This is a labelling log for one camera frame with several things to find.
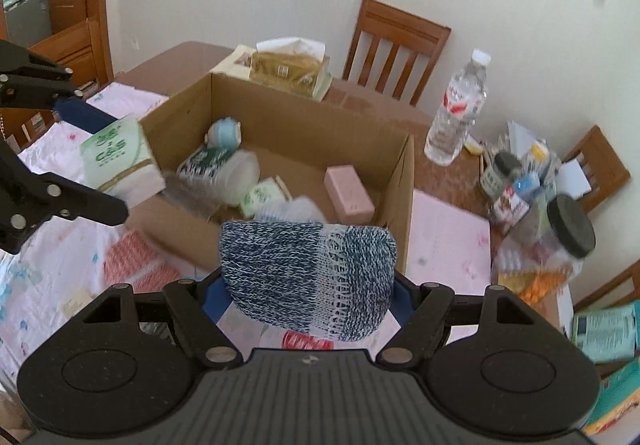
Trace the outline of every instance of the white tissue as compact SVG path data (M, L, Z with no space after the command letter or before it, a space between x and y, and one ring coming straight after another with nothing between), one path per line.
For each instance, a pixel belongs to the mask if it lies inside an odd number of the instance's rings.
M264 40L255 45L258 51L288 55L310 55L317 61L324 60L324 42L302 37L281 37Z

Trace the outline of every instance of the bottle label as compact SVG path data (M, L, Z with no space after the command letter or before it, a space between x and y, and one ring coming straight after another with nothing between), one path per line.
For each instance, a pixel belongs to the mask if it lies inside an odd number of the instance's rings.
M447 111L458 118L476 117L484 106L484 97L481 94L465 95L460 93L454 82L449 83L447 91L442 98L442 105Z

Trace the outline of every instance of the pink soap box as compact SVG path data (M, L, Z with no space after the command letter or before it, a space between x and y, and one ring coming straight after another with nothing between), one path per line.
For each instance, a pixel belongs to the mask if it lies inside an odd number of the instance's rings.
M324 186L343 225L366 225L373 219L375 207L353 165L328 167Z

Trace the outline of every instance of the clear jar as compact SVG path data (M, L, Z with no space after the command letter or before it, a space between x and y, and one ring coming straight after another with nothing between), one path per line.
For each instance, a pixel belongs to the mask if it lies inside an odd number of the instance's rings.
M480 177L480 190L494 202L518 177L521 170L522 164L516 155L509 151L500 151Z
M580 273L595 244L578 202L561 194L546 203L542 195L500 245L492 276L534 305Z

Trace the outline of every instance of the brown tabletop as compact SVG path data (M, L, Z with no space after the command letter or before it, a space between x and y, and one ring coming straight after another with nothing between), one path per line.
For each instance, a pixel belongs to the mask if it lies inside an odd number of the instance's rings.
M201 42L185 42L117 77L117 81L162 95L186 88L232 52ZM449 167L425 157L424 141L431 117L422 111L353 82L334 79L323 103L391 122L415 138L415 188L464 210L484 216L477 189L479 159L466 151Z

